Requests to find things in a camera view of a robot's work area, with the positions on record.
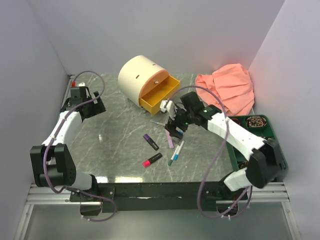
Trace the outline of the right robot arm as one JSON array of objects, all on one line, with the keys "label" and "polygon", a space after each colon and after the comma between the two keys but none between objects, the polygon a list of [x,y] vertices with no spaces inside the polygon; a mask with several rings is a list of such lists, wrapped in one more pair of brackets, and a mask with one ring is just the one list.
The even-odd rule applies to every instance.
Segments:
[{"label": "right robot arm", "polygon": [[196,92],[189,92],[181,98],[183,107],[171,100],[163,100],[160,110],[168,113],[165,129],[170,136],[182,138],[178,130],[185,132],[195,124],[214,133],[235,147],[248,161],[248,165],[226,176],[219,187],[220,196],[231,199],[237,190],[254,186],[262,189],[283,169],[283,156],[280,144],[257,136],[229,117],[214,105],[205,106]]}]

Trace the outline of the round cream drawer cabinet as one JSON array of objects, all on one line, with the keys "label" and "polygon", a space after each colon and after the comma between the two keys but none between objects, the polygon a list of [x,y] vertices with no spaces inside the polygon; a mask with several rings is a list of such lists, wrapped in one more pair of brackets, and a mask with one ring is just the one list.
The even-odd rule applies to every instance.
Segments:
[{"label": "round cream drawer cabinet", "polygon": [[168,70],[143,55],[135,56],[123,65],[117,83],[125,97],[151,115],[156,115],[162,101],[181,86]]}]

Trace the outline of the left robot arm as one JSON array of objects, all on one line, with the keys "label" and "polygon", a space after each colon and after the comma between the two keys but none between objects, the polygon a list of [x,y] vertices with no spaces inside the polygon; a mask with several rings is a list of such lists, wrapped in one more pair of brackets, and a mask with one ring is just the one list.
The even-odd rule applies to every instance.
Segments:
[{"label": "left robot arm", "polygon": [[82,190],[88,201],[96,200],[100,188],[96,177],[78,171],[68,146],[85,119],[106,111],[101,94],[93,94],[87,86],[73,86],[60,109],[59,119],[49,137],[30,149],[35,184],[38,187],[69,187]]}]

